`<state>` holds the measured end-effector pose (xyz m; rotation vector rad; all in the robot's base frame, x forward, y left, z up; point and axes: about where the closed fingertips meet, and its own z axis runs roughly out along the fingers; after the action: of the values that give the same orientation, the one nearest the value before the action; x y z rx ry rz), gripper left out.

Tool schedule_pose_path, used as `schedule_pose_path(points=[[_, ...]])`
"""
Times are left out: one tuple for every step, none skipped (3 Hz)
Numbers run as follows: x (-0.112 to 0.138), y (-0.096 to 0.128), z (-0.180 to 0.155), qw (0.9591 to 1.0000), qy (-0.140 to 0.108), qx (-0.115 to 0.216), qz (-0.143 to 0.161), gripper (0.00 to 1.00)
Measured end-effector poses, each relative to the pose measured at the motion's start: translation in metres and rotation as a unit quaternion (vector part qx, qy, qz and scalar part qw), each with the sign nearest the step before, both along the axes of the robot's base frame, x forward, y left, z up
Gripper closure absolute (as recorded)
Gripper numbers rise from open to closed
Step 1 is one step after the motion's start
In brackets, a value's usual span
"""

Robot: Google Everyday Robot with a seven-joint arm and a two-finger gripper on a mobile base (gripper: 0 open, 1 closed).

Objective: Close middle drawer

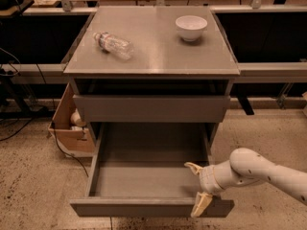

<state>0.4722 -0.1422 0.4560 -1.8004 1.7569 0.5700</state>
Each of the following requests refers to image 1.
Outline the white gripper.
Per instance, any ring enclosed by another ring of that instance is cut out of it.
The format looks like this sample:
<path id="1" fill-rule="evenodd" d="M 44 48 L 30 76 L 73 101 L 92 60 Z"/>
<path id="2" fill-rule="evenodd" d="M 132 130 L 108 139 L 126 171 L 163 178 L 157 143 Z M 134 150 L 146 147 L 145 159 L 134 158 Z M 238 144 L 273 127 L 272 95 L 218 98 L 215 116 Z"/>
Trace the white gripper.
<path id="1" fill-rule="evenodd" d="M 201 188 L 205 193 L 197 192 L 191 217 L 198 218 L 216 196 L 233 185 L 232 170 L 229 162 L 201 167 L 192 162 L 185 162 L 194 175 L 198 175 Z"/>

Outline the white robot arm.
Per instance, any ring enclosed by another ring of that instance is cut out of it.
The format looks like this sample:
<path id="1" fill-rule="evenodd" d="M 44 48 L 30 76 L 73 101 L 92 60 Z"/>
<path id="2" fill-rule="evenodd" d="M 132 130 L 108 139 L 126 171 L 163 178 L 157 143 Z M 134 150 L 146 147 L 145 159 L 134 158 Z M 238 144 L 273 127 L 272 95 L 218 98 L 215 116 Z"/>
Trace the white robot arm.
<path id="1" fill-rule="evenodd" d="M 186 162 L 199 179 L 201 191 L 197 192 L 191 212 L 199 217 L 209 206 L 214 196 L 231 187 L 243 187 L 258 182 L 267 182 L 275 188 L 307 205 L 307 173 L 277 165 L 252 149 L 235 149 L 229 159 L 217 165 L 201 167 Z"/>

